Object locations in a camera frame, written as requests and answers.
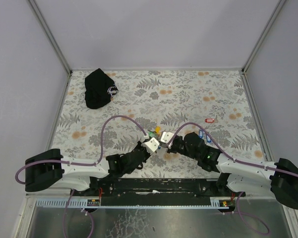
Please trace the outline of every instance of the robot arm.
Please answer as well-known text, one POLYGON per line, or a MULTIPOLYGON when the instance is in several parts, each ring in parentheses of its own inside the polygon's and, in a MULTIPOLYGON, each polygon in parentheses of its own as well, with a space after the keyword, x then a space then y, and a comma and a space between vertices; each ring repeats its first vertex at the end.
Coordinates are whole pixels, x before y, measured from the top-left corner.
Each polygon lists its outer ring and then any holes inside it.
MULTIPOLYGON (((162 146, 168 147, 168 153, 180 153, 195 159, 197 165, 206 171, 220 173, 216 189, 222 196, 241 191, 246 194, 268 195, 275 197, 288 207, 298 209, 298 178, 235 163, 219 149, 206 145, 204 140, 194 132, 187 134, 184 138, 176 136, 170 143, 173 135, 171 132, 163 132, 161 138, 147 136, 144 142, 139 141, 131 152, 107 156, 106 160, 102 160, 97 165, 96 161, 62 156, 59 149, 46 151, 26 160, 26 164, 46 159, 61 160, 67 164, 45 163, 27 168, 25 190, 35 192, 57 187, 85 191, 92 186, 95 186, 97 190, 97 180, 114 180, 132 173, 135 169, 142 169, 143 163, 146 163, 159 146, 162 146), (87 166, 79 166, 75 163, 83 163, 87 166)), ((252 163, 298 174, 298 168, 286 159, 280 159, 277 163, 252 163)))
MULTIPOLYGON (((166 145, 174 134, 164 132, 161 137, 166 145)), ((197 160, 198 166, 206 171, 220 173, 218 181, 232 192, 244 191, 247 194, 260 194, 275 197, 281 204, 298 209, 298 178, 265 169, 266 167, 286 170, 298 174, 298 168, 287 159, 275 162, 251 161, 261 165, 257 168, 243 163, 236 163, 221 153, 219 149, 205 144, 197 134, 187 134, 184 139, 176 136, 168 146, 168 153, 180 153, 197 160)), ((246 159, 236 158, 241 162, 246 159)))

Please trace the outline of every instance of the white wall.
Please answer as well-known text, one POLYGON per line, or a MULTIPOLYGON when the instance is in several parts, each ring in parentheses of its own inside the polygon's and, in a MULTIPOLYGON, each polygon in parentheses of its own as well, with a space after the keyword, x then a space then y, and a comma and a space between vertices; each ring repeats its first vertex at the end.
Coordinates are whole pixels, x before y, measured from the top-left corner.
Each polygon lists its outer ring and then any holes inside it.
POLYGON ((298 0, 290 0, 248 71, 276 159, 298 167, 298 0))
POLYGON ((37 0, 70 66, 239 67, 278 0, 37 0))
POLYGON ((25 194, 14 174, 45 150, 66 77, 26 1, 0 0, 0 238, 25 194))

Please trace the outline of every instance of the red cable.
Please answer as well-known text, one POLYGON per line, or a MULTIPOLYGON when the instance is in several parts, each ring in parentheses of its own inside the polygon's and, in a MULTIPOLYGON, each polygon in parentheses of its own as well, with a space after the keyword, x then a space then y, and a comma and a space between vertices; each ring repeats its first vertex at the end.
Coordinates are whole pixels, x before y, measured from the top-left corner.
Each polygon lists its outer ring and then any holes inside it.
POLYGON ((99 202, 100 202, 101 195, 103 194, 103 189, 102 188, 99 188, 98 191, 99 191, 99 202))
POLYGON ((232 193, 232 196, 231 196, 231 201, 233 201, 233 199, 235 198, 235 196, 236 196, 236 195, 235 195, 235 193, 233 192, 233 193, 232 193))

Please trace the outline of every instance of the white logo on black cloth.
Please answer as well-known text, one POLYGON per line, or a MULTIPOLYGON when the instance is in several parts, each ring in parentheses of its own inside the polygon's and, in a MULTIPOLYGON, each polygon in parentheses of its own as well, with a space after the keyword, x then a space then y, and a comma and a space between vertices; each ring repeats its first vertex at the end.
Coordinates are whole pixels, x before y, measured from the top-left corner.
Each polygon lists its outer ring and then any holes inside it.
POLYGON ((111 97, 113 97, 113 95, 116 95, 119 92, 119 90, 116 86, 114 86, 114 87, 108 88, 107 92, 108 94, 110 94, 111 97))

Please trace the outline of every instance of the small object on table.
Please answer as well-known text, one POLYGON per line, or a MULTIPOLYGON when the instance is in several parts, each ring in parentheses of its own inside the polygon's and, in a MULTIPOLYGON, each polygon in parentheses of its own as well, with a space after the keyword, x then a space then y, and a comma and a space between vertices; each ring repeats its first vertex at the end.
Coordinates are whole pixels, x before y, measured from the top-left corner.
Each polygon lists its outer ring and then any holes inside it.
POLYGON ((207 123, 213 123, 214 121, 215 121, 215 119, 212 119, 212 118, 205 119, 205 122, 207 122, 207 123))
POLYGON ((212 142, 212 139, 211 139, 211 138, 209 138, 209 136, 208 136, 208 135, 206 135, 206 141, 207 141, 208 143, 210 143, 210 142, 212 142))
POLYGON ((115 82, 101 69, 97 69, 85 78, 85 101, 90 109, 98 109, 111 101, 119 92, 115 82))
POLYGON ((203 137, 204 137, 204 131, 199 130, 198 136, 199 136, 199 138, 203 139, 203 137))
POLYGON ((155 128, 155 132, 156 132, 157 134, 160 135, 160 131, 161 131, 161 128, 160 128, 159 126, 157 126, 157 127, 155 128))

